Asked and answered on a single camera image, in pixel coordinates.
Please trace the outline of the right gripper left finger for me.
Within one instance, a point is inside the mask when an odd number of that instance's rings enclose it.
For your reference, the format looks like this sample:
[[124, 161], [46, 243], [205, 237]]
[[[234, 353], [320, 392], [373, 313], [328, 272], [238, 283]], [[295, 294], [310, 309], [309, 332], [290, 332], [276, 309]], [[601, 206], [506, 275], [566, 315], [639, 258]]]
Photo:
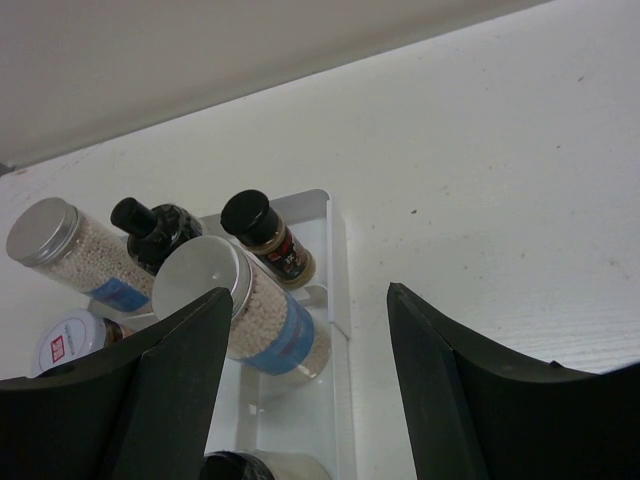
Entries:
[[215, 288], [113, 346], [3, 380], [2, 478], [198, 478], [231, 310]]

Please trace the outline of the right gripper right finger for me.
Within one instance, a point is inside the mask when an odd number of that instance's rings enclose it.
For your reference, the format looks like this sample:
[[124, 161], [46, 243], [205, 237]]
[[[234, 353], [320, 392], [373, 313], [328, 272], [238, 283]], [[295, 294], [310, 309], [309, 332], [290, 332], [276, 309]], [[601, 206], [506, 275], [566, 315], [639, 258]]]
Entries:
[[543, 362], [387, 292], [392, 351], [421, 479], [635, 479], [639, 368]]

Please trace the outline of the white red lid jar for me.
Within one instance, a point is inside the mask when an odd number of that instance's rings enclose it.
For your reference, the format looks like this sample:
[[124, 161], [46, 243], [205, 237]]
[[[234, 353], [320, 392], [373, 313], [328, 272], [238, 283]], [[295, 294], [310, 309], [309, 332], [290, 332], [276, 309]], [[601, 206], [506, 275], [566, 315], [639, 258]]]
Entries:
[[133, 333], [129, 327], [86, 309], [69, 310], [56, 317], [40, 335], [32, 355], [31, 375], [37, 377]]

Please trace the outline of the black cap white powder bottle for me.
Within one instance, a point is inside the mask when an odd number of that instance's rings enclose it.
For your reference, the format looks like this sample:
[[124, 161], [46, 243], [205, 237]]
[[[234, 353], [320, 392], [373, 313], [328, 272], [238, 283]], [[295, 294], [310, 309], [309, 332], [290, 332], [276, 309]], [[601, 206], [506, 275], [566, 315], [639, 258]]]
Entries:
[[322, 464], [307, 454], [216, 451], [204, 457], [200, 479], [329, 480]]

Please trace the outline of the silver lid bead jar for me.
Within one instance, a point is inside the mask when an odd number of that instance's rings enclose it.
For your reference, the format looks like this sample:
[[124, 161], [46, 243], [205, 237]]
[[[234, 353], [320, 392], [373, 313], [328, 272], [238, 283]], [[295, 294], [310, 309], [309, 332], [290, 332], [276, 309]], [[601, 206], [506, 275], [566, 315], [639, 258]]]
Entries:
[[6, 240], [14, 261], [124, 314], [151, 311], [153, 277], [122, 239], [61, 198], [46, 198], [16, 220]]
[[214, 288], [232, 298], [229, 359], [291, 384], [321, 374], [331, 350], [327, 328], [224, 238], [191, 239], [165, 260], [153, 283], [153, 312], [165, 319]]

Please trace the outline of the black cap brown chunk bottle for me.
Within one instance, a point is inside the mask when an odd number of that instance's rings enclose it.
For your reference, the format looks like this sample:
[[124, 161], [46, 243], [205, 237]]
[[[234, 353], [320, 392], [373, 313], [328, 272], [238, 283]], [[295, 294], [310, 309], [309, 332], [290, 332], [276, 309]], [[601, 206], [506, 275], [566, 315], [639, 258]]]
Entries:
[[178, 205], [161, 204], [149, 209], [132, 197], [115, 205], [110, 221], [127, 233], [129, 256], [152, 276], [178, 247], [208, 233], [199, 218]]

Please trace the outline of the small black cap spice bottle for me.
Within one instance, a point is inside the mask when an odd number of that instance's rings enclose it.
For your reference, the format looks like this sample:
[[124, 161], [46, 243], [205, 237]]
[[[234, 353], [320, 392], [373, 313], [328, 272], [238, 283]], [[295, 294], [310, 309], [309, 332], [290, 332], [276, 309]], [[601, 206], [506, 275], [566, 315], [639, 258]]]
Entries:
[[221, 226], [256, 256], [289, 289], [306, 285], [315, 274], [315, 259], [258, 190], [244, 190], [229, 199]]

